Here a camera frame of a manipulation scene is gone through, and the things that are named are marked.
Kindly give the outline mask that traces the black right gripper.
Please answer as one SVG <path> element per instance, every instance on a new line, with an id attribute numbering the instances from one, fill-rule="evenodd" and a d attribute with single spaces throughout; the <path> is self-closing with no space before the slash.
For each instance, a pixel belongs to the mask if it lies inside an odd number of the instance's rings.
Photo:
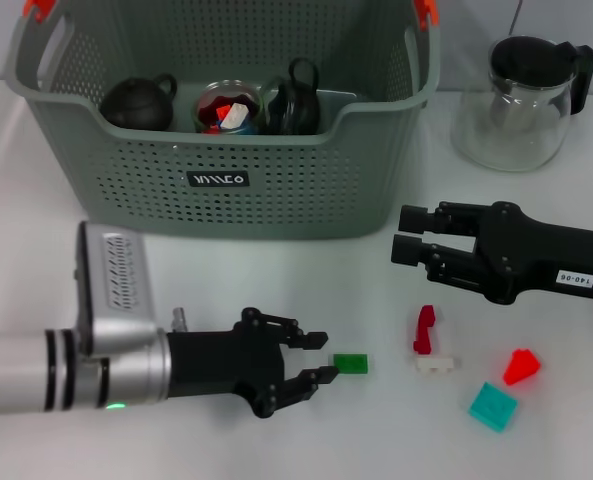
<path id="1" fill-rule="evenodd" d="M 510 305 L 517 296 L 542 290 L 593 299 L 593 231 L 543 223 L 513 203 L 490 206 L 441 202 L 427 208 L 404 205 L 398 230 L 477 237 L 475 254 L 395 235 L 391 261 L 425 266 L 427 279 L 450 286 L 482 286 L 484 297 Z"/>

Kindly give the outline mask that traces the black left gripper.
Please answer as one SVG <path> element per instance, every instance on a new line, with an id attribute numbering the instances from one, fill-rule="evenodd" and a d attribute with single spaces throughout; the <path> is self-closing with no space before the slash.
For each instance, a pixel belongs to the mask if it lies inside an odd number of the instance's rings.
<path id="1" fill-rule="evenodd" d="M 309 400 L 339 374 L 334 366 L 302 370 L 285 380 L 280 346 L 320 350 L 325 332 L 305 332 L 296 319 L 242 311 L 228 331 L 174 332 L 167 335 L 171 357 L 168 396 L 232 394 L 243 398 L 259 418 Z"/>

